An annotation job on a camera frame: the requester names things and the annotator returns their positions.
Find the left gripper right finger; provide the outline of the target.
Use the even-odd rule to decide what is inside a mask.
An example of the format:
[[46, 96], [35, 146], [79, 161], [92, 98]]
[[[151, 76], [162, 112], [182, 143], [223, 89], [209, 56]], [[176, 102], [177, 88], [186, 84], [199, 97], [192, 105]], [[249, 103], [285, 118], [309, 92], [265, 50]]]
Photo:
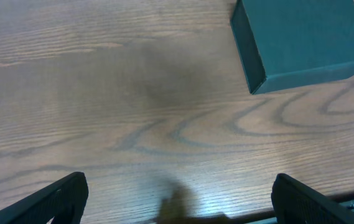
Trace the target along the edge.
[[278, 224], [354, 224], [354, 212], [287, 174], [272, 186]]

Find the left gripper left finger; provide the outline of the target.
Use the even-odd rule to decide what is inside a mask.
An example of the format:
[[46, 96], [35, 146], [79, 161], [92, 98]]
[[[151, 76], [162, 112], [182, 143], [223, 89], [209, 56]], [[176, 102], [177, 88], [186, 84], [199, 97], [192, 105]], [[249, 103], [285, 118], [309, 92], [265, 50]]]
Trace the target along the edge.
[[0, 224], [80, 224], [88, 194], [85, 174], [73, 172], [0, 210]]

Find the black gift box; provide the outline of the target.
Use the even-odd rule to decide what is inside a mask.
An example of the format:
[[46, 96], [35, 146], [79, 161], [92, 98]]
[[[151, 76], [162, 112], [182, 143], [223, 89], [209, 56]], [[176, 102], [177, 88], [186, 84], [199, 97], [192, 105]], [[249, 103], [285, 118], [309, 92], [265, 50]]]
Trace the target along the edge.
[[252, 95], [354, 75], [352, 0], [238, 0], [230, 25]]

